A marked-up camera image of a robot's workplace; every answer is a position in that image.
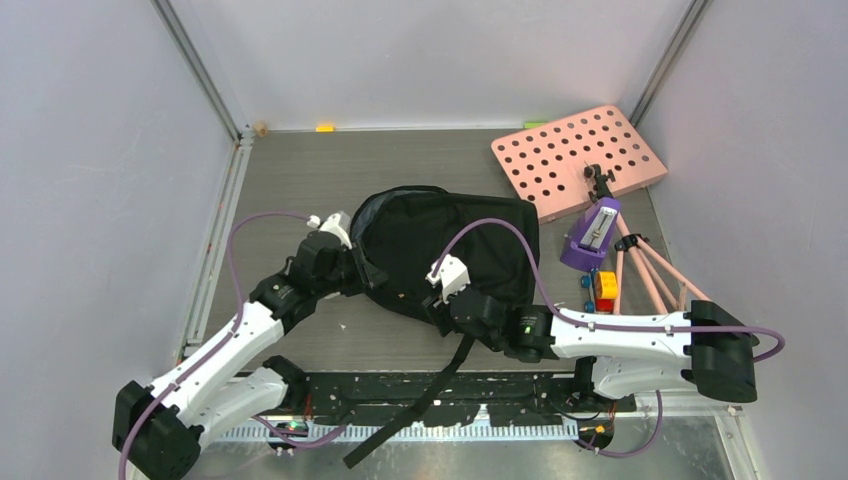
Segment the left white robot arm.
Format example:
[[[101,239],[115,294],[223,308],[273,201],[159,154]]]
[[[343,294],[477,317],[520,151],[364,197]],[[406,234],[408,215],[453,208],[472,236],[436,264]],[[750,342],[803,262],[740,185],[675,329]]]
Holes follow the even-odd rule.
[[[194,355],[146,385],[131,380],[118,391],[112,445],[119,478],[130,466],[150,479],[182,478],[199,458],[201,438],[212,433],[199,418],[231,377],[312,315],[319,301],[359,295],[386,279],[363,247],[327,231],[308,234]]]

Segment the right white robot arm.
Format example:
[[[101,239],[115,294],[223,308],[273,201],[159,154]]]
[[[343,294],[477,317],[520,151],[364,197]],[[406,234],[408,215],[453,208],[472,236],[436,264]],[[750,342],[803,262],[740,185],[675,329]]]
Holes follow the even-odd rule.
[[[709,399],[751,403],[758,397],[759,341],[712,301],[694,300],[668,314],[604,315],[542,305],[509,307],[473,288],[425,310],[435,325],[470,336],[523,363],[575,363],[571,397],[584,410],[655,390],[693,390]]]

